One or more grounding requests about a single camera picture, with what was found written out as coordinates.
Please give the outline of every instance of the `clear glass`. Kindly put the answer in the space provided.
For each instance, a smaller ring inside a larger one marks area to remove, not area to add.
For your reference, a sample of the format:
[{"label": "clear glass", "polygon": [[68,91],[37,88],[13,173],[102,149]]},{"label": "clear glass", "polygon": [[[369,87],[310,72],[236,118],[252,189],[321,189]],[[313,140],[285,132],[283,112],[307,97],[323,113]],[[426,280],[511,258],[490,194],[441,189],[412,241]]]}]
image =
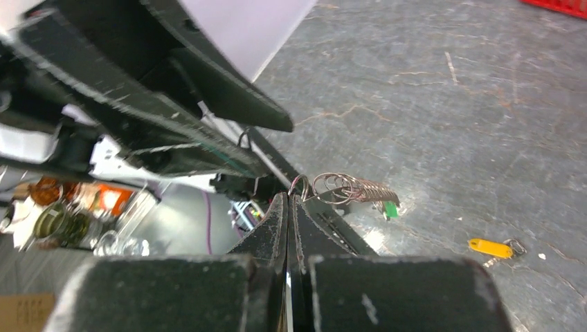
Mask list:
[{"label": "clear glass", "polygon": [[114,230],[102,235],[93,251],[95,256],[149,256],[149,242],[136,237],[120,238]]}]

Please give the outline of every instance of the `bolt hole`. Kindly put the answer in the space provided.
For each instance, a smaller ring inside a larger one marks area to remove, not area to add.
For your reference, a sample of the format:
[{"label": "bolt hole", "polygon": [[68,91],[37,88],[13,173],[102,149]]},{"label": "bolt hole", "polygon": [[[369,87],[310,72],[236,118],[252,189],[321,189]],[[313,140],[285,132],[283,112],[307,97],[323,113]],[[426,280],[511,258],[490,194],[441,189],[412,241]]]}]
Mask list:
[{"label": "bolt hole", "polygon": [[191,33],[198,33],[200,31],[200,29],[198,29],[196,24],[194,24],[194,21],[191,19],[184,19],[183,26]]}]

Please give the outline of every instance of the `wooden floor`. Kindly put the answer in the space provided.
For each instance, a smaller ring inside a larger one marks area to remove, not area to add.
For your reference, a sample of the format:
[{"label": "wooden floor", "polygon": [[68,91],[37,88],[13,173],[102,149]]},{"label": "wooden floor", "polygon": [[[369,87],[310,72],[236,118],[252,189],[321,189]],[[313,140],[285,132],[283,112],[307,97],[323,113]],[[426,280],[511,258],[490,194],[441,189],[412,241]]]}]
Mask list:
[{"label": "wooden floor", "polygon": [[0,235],[0,295],[54,293],[59,295],[71,273],[89,252],[29,250],[17,252],[12,237]]}]

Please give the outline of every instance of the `cardboard box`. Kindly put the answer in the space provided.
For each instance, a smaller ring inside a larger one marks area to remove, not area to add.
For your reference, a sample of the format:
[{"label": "cardboard box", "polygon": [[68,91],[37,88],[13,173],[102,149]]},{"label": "cardboard box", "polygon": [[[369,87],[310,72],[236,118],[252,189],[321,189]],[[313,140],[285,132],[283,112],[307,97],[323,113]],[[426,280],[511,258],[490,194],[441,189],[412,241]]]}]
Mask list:
[{"label": "cardboard box", "polygon": [[41,332],[53,306],[53,294],[0,296],[2,332]]}]

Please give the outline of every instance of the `red crate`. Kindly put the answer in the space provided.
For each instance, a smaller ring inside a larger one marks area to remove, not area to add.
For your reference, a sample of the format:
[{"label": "red crate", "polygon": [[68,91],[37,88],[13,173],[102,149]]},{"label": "red crate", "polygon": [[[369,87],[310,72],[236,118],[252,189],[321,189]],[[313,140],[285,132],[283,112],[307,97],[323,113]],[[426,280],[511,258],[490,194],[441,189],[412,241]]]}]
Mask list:
[{"label": "red crate", "polygon": [[535,6],[587,19],[587,0],[520,0]]}]

